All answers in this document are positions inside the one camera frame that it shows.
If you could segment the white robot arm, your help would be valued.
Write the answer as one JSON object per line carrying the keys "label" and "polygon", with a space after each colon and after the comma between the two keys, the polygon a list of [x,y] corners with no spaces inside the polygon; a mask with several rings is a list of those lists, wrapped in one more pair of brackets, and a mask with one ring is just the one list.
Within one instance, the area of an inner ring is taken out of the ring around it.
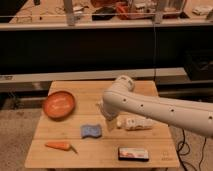
{"label": "white robot arm", "polygon": [[121,75],[103,92],[99,106],[107,121],[126,111],[213,139],[213,103],[141,95],[134,87],[131,77]]}

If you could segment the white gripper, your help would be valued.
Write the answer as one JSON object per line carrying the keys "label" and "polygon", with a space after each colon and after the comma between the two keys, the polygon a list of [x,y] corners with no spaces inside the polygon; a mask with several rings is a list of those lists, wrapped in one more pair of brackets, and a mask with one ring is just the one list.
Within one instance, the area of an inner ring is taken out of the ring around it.
{"label": "white gripper", "polygon": [[118,110],[112,105],[100,101],[97,103],[100,112],[105,117],[105,123],[108,131],[112,131],[116,127],[115,118],[118,116]]}

